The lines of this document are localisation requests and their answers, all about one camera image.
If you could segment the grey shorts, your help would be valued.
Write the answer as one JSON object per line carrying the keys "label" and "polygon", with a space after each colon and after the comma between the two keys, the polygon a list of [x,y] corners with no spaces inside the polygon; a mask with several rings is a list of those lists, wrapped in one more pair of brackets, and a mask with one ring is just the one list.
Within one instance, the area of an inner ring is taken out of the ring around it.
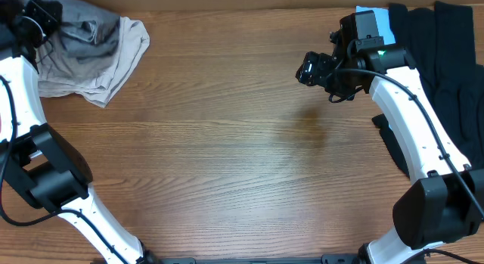
{"label": "grey shorts", "polygon": [[[26,5],[32,0],[22,0]],[[37,49],[36,63],[45,64],[55,55],[87,64],[111,56],[119,43],[120,16],[81,0],[39,0],[61,11],[59,24]]]}

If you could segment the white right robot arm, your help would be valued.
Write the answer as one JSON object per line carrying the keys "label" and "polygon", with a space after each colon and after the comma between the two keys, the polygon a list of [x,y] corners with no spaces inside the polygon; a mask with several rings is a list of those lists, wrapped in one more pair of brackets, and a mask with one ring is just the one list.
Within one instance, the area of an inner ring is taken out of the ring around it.
{"label": "white right robot arm", "polygon": [[483,221],[483,174],[458,150],[428,101],[414,58],[387,45],[373,11],[350,14],[330,34],[332,54],[310,51],[296,72],[332,103],[369,94],[383,111],[408,167],[411,187],[392,209],[392,228],[357,253],[327,254],[324,263],[422,263],[476,234]]}

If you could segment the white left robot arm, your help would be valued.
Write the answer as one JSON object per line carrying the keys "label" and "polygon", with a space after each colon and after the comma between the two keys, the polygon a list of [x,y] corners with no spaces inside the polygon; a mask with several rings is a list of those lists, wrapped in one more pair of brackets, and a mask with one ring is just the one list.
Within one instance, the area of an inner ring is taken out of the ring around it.
{"label": "white left robot arm", "polygon": [[76,228],[106,263],[156,263],[143,243],[102,203],[84,157],[46,121],[36,49],[61,24],[58,1],[1,0],[1,182],[47,215],[9,224],[27,227],[56,216]]}

